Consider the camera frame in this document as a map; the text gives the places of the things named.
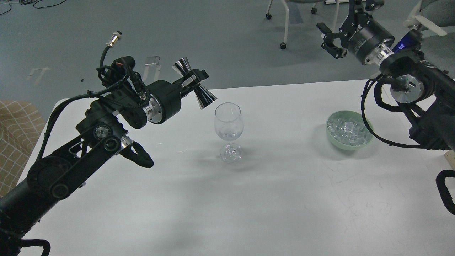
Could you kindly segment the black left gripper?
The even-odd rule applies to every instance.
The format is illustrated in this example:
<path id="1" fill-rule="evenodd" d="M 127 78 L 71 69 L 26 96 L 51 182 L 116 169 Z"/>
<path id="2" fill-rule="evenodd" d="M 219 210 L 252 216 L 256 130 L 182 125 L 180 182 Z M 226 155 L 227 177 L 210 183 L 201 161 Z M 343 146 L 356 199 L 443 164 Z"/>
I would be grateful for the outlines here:
<path id="1" fill-rule="evenodd" d="M 198 98 L 209 96 L 208 89 L 202 86 L 202 82 L 209 77 L 205 70 L 184 71 L 180 69 L 180 75 L 184 78 L 181 86 L 164 80 L 158 80 L 146 86 L 150 94 L 149 104 L 144 107 L 148 122 L 162 124 L 169 120 L 180 111 L 181 98 L 197 89 L 199 90 L 199 94 L 196 94 Z"/>

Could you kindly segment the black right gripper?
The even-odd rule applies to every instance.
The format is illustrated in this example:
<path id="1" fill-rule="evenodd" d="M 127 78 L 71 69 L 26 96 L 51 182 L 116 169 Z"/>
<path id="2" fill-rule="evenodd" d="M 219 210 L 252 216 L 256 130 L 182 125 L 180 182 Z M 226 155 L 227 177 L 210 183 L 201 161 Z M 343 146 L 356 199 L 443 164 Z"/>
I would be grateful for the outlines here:
<path id="1" fill-rule="evenodd" d="M 377 23 L 372 16 L 375 10 L 380 9 L 385 0 L 350 1 L 350 15 L 346 17 L 340 27 L 340 32 L 333 31 L 323 22 L 316 27 L 322 32 L 323 43 L 321 47 L 335 59 L 346 56 L 347 50 L 353 54 L 362 65 L 371 64 L 371 52 L 379 45 L 391 47 L 395 37 L 382 25 Z M 341 46 L 337 47 L 335 39 L 340 39 Z"/>

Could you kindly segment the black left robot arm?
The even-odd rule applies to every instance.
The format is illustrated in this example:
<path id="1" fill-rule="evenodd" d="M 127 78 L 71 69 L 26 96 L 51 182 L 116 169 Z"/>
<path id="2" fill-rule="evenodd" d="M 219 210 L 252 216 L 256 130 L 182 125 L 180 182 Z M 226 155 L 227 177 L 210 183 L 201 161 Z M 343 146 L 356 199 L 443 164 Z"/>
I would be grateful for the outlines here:
<path id="1" fill-rule="evenodd" d="M 141 167 L 153 167 L 151 156 L 128 137 L 128 131 L 117 115 L 132 128 L 141 129 L 146 123 L 162 124 L 169 120 L 180 111 L 182 98 L 191 92 L 195 93 L 201 109 L 216 100 L 202 86 L 208 78 L 206 71 L 192 69 L 185 57 L 172 67 L 181 75 L 173 83 L 157 80 L 146 85 L 141 75 L 133 70 L 135 60 L 131 56 L 105 65 L 107 52 L 121 35 L 120 31 L 112 34 L 96 69 L 104 89 L 72 97 L 54 108 L 36 162 L 26 178 L 1 199 L 2 256 L 17 256 L 22 248 L 34 246 L 43 249 L 43 256 L 49 255 L 47 240 L 24 239 L 24 236 L 50 209 L 82 187 L 113 156 L 121 155 Z M 50 133 L 64 108 L 86 98 L 92 98 L 93 102 L 86 110 L 85 118 L 75 127 L 79 135 L 44 156 Z"/>

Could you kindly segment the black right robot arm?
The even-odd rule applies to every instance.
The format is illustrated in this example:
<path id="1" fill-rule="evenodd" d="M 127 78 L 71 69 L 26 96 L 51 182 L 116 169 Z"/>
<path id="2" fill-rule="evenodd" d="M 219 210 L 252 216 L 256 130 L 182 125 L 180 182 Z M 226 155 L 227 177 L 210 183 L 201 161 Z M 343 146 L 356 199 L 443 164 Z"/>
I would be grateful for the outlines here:
<path id="1" fill-rule="evenodd" d="M 395 38 L 372 16 L 384 5 L 383 0 L 348 3 L 348 15 L 337 31 L 322 22 L 317 28 L 323 34 L 322 48 L 332 57 L 343 58 L 350 52 L 362 65 L 379 67 L 380 73 L 365 83 L 361 94 L 361 116 L 368 131 L 391 147 L 454 150 L 454 80 L 425 60 L 422 34 L 412 29 L 393 45 Z M 415 145 L 387 140 L 373 131 L 365 115 L 370 89 L 380 108 L 406 116 Z"/>

